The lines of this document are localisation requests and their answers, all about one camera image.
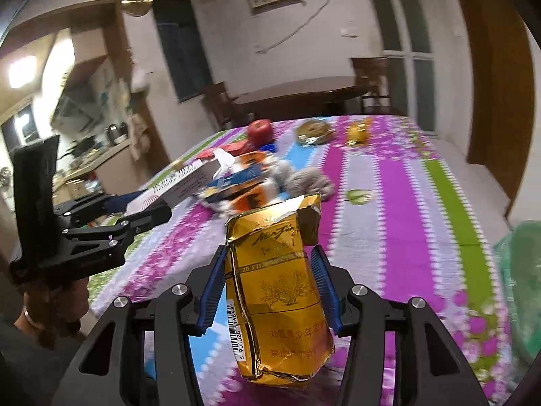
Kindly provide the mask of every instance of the dining table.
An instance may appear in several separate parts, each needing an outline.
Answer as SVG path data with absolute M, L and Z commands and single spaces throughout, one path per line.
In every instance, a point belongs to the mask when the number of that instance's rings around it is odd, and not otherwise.
M 256 119 L 287 120 L 344 114 L 344 102 L 361 97 L 370 87 L 355 76 L 325 76 L 285 82 L 254 90 L 233 100 L 237 111 Z
M 491 246 L 449 166 L 417 124 L 407 117 L 370 116 L 368 141 L 349 146 L 348 126 L 365 118 L 324 118 L 335 137 L 315 146 L 297 141 L 303 119 L 275 122 L 277 156 L 295 170 L 316 167 L 334 183 L 334 195 L 321 204 L 319 223 L 319 244 L 331 264 L 386 299 L 424 298 L 464 353 L 487 398 L 499 402 L 507 395 L 511 370 L 510 324 Z M 183 160 L 190 163 L 202 150 L 243 138 L 245 128 L 221 131 L 191 148 Z M 168 223 L 136 237 L 123 266 L 90 278 L 92 311 L 100 316 L 119 295 L 142 301 L 185 282 L 225 242 L 226 220 L 196 198 L 178 204 Z M 200 338 L 190 337 L 207 406 L 335 404 L 349 340 L 335 337 L 334 346 L 308 388 L 276 389 L 240 376 L 224 296 L 212 327 Z M 393 401 L 394 349 L 393 333 L 386 333 L 382 405 Z M 155 374 L 152 333 L 145 340 L 145 361 L 147 372 Z

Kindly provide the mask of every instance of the chair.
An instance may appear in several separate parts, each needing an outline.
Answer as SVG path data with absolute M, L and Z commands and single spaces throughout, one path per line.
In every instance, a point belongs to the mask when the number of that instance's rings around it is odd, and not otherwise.
M 220 129 L 225 130 L 242 125 L 240 114 L 237 112 L 233 100 L 227 94 L 225 82 L 207 85 L 201 91 L 204 95 L 203 102 L 216 118 Z
M 370 90 L 360 98 L 361 114 L 391 114 L 405 116 L 392 106 L 391 84 L 387 75 L 387 58 L 350 58 L 358 87 Z M 365 106 L 365 99 L 374 99 L 374 105 Z M 389 105 L 382 105 L 382 99 L 389 99 Z

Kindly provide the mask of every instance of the red apple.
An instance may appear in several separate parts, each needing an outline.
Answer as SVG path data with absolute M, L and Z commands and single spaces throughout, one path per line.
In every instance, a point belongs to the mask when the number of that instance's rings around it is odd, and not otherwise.
M 248 141 L 256 148 L 261 148 L 263 145 L 274 142 L 274 132 L 271 122 L 268 119 L 254 120 L 248 125 L 246 134 Z

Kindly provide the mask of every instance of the purple striped tablecloth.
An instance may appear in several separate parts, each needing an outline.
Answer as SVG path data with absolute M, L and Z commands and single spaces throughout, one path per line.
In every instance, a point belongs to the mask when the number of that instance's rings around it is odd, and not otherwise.
M 283 158 L 296 169 L 318 166 L 336 185 L 336 194 L 322 205 L 320 244 L 332 264 L 347 268 L 355 282 L 381 296 L 427 300 L 461 347 L 486 396 L 498 402 L 505 396 L 510 369 L 508 312 L 491 248 L 472 208 L 415 123 L 372 116 L 368 144 L 350 148 L 344 145 L 345 130 L 359 118 L 327 118 L 336 139 L 310 148 L 294 141 L 294 129 L 302 121 L 274 124 Z M 213 136 L 186 160 L 243 132 Z M 367 199 L 353 199 L 359 194 Z M 140 240 L 124 266 L 94 279 L 94 287 L 91 281 L 94 312 L 102 313 L 119 294 L 144 300 L 183 282 L 194 267 L 209 263 L 224 242 L 224 222 L 195 201 L 181 203 L 167 225 Z M 236 370 L 222 309 L 208 333 L 213 339 L 190 341 L 206 405 L 335 403 L 347 340 L 336 338 L 335 354 L 306 390 L 253 385 Z M 394 338 L 388 333 L 382 404 L 392 404 L 393 385 Z

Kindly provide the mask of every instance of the ceiling light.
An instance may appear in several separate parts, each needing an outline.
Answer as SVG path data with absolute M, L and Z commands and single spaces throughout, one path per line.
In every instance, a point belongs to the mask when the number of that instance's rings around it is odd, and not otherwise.
M 9 67 L 9 85 L 12 89 L 18 89 L 28 82 L 32 82 L 36 76 L 36 57 L 27 56 L 15 61 Z

